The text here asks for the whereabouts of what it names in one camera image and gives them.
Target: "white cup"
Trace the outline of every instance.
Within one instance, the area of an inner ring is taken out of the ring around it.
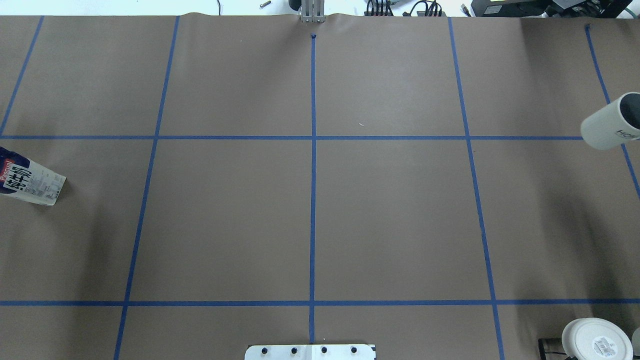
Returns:
[[[640,327],[631,336],[631,346],[634,348],[634,355],[640,356]]]
[[[586,118],[582,138],[598,150],[640,138],[640,94],[628,92]]]

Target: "blue tape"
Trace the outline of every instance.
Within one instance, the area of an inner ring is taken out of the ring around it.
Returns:
[[[591,59],[593,60],[593,66],[596,69],[596,75],[598,75],[598,80],[602,87],[604,99],[607,101],[607,104],[610,104],[611,100],[609,99],[609,92],[607,91],[607,87],[604,85],[604,79],[602,79],[602,73],[600,73],[600,67],[598,66],[598,59],[596,59],[596,51],[593,49],[593,43],[591,41],[591,24],[586,24],[584,26],[584,32],[587,34],[587,43],[589,44],[589,50],[591,51]]]
[[[124,301],[4,300],[0,306],[123,306]]]
[[[347,136],[318,136],[318,140],[464,140],[464,136],[370,136],[370,135],[347,135]]]
[[[309,301],[272,300],[272,301],[129,301],[129,306],[142,307],[252,307],[252,306],[309,306]]]
[[[596,75],[598,75],[598,80],[600,81],[600,86],[602,87],[602,93],[604,94],[604,99],[607,101],[607,104],[610,104],[611,100],[609,98],[609,92],[607,91],[607,86],[605,85],[604,79],[602,78],[602,73],[600,72],[600,66],[598,66],[598,58],[596,57],[596,51],[593,47],[593,41],[591,41],[591,24],[587,24],[584,27],[584,33],[587,35],[587,43],[589,44],[589,50],[591,51],[591,59],[593,60],[593,66],[596,69]],[[636,171],[634,170],[633,164],[631,164],[631,159],[629,158],[627,146],[625,146],[625,144],[622,144],[621,148],[622,148],[622,153],[625,155],[625,161],[627,162],[627,167],[629,169],[629,174],[631,175],[631,180],[633,180],[634,182],[636,195],[640,199],[640,186],[638,186]]]
[[[491,300],[317,300],[316,306],[486,306]]]
[[[562,304],[640,304],[640,299],[506,299],[506,300],[265,300],[265,301],[66,301],[2,300],[0,306],[109,307],[278,307],[278,306],[519,306]]]
[[[496,300],[498,305],[561,305],[561,304],[640,304],[640,299],[523,299]]]
[[[581,136],[470,136],[471,140],[582,140]]]
[[[491,259],[489,257],[489,246],[486,241],[486,231],[484,228],[484,216],[482,212],[482,202],[480,201],[480,191],[478,188],[478,181],[476,176],[476,164],[474,162],[474,152],[471,146],[471,136],[469,133],[469,124],[467,120],[467,108],[465,106],[465,97],[462,92],[462,80],[460,79],[460,66],[458,65],[458,53],[456,51],[456,40],[453,32],[453,22],[449,17],[449,36],[451,38],[451,51],[453,53],[453,64],[456,70],[456,82],[458,84],[458,97],[460,98],[460,110],[462,112],[462,122],[465,126],[465,137],[467,139],[467,153],[469,156],[469,165],[471,167],[471,178],[474,184],[474,194],[476,196],[476,209],[478,213],[478,222],[480,225],[480,232],[482,236],[482,245],[484,250],[484,263],[486,266],[486,275],[489,282],[489,293],[491,295],[492,308],[493,308],[493,323],[495,326],[495,336],[498,343],[498,353],[500,360],[504,360],[504,345],[502,344],[502,331],[500,329],[500,316],[498,314],[498,306],[495,303],[495,288],[493,285],[493,272],[491,268]]]
[[[9,105],[7,105],[6,111],[4,112],[4,118],[2,119],[2,124],[0,125],[0,135],[4,133],[4,128],[6,127],[6,123],[9,120],[9,115],[11,114],[11,109],[13,108],[13,102],[15,101],[16,95],[18,95],[18,89],[20,89],[20,83],[22,82],[22,77],[24,76],[24,72],[27,70],[27,64],[29,63],[29,59],[31,58],[31,53],[33,52],[33,48],[34,46],[36,46],[36,40],[38,40],[38,34],[40,34],[40,28],[42,28],[43,21],[44,21],[44,16],[41,16],[40,20],[38,21],[38,26],[36,26],[36,32],[33,34],[33,38],[31,39],[31,45],[29,45],[27,56],[24,58],[24,62],[22,63],[22,68],[20,69],[18,80],[16,80],[15,86],[13,87],[13,92],[11,93],[11,99],[9,100]]]
[[[582,140],[581,136],[470,136],[471,140]],[[0,135],[11,140],[314,140],[313,136],[296,135]],[[346,135],[316,136],[315,140],[466,140],[458,135]]]
[[[169,60],[166,64],[166,73],[164,75],[164,85],[162,90],[162,97],[160,98],[160,107],[158,109],[158,118],[156,121],[156,139],[151,147],[151,155],[149,157],[149,166],[147,168],[147,179],[145,180],[145,189],[142,195],[142,204],[140,206],[140,215],[138,216],[138,227],[136,229],[136,239],[133,244],[133,252],[131,254],[131,264],[129,265],[129,276],[127,278],[127,288],[124,295],[124,306],[122,306],[122,314],[120,315],[120,326],[118,328],[118,339],[116,340],[116,349],[113,354],[113,359],[118,360],[120,357],[120,347],[122,346],[122,336],[124,335],[124,327],[127,321],[128,303],[131,297],[131,286],[133,284],[133,274],[136,269],[136,260],[138,258],[138,247],[140,246],[140,235],[142,233],[142,224],[145,219],[145,210],[147,209],[147,198],[149,195],[149,186],[151,184],[151,175],[154,169],[154,161],[156,159],[156,149],[160,134],[160,126],[162,124],[162,115],[164,110],[164,100],[166,98],[166,91],[169,86],[169,76],[171,74],[171,65],[173,61],[173,51],[175,50],[175,40],[178,35],[178,25],[180,23],[180,17],[175,17],[175,24],[173,25],[173,38],[171,41],[171,49],[169,50]]]
[[[311,219],[309,245],[309,343],[316,339],[316,34],[311,34]]]

